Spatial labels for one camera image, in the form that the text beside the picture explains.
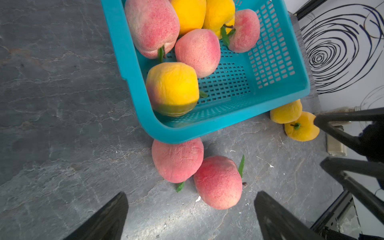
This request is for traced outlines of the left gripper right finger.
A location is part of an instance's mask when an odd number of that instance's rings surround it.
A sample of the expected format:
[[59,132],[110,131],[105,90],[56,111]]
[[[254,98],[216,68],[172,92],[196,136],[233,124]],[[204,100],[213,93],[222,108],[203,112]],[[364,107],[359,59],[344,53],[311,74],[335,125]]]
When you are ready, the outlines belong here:
[[266,192],[257,193],[254,205],[264,240],[322,239]]

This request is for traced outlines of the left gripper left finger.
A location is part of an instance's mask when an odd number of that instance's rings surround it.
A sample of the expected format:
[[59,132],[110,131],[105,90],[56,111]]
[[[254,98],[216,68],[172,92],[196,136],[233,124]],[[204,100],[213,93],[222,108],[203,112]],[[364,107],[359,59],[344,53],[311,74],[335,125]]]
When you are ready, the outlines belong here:
[[129,204],[124,192],[119,192],[66,240],[120,240],[128,215]]

